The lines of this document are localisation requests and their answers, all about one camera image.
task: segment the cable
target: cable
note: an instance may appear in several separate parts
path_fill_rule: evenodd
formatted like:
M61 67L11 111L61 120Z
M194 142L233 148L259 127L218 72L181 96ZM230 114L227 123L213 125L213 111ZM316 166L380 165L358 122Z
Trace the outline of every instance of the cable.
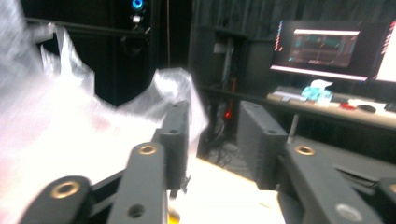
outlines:
M167 34L167 44L168 44L168 68L171 67L171 33L170 33L170 21L169 21L169 1L166 0L166 34Z

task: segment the computer monitor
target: computer monitor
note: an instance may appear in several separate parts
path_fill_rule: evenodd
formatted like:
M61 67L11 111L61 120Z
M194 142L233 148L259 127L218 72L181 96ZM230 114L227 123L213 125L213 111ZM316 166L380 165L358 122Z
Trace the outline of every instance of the computer monitor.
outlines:
M389 22L282 21L271 69L364 81L384 57Z

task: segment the mounting hole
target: mounting hole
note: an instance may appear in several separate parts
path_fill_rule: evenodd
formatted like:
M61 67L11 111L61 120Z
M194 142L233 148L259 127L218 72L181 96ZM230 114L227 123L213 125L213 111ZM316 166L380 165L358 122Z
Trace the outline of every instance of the mounting hole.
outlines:
M139 153L142 155L151 155L157 152L157 148L153 146L141 147Z
M305 156L312 156L315 154L315 150L311 147L296 147L294 150L296 150L297 153Z
M62 199L75 194L80 188L76 181L66 181L62 184L55 186L50 192L50 196L55 199Z
M140 218L145 213L145 208L141 204L132 205L128 210L128 216L131 218Z

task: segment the desk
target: desk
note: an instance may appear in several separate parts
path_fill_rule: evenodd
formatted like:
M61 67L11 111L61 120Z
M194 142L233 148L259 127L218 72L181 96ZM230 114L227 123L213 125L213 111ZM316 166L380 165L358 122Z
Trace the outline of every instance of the desk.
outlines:
M170 204L180 213L180 224L284 224L276 196L275 191L258 190L253 181L197 159L187 194L180 192Z
M319 113L339 119L349 119L357 123L364 123L376 127L384 127L386 129L396 130L396 113L388 112L384 109L376 110L374 114L361 110L347 110L341 108L337 103L329 103L328 105L318 105L297 100L289 100L281 102L282 97L278 95L268 94L267 99L274 102L280 102L287 105L300 107L310 112Z

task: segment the plastic bag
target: plastic bag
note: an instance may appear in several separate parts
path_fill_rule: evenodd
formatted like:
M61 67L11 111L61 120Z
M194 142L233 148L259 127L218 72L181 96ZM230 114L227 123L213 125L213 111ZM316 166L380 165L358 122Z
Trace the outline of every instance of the plastic bag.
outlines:
M41 29L53 29L62 40L60 58L44 49L40 57L37 36L26 30L16 1L2 2L0 19L0 223L18 222L55 179L83 175L95 184L122 170L130 150L162 126L172 102L191 104L189 154L196 155L207 119L187 72L158 71L142 95L117 109L93 95L93 72L64 29Z

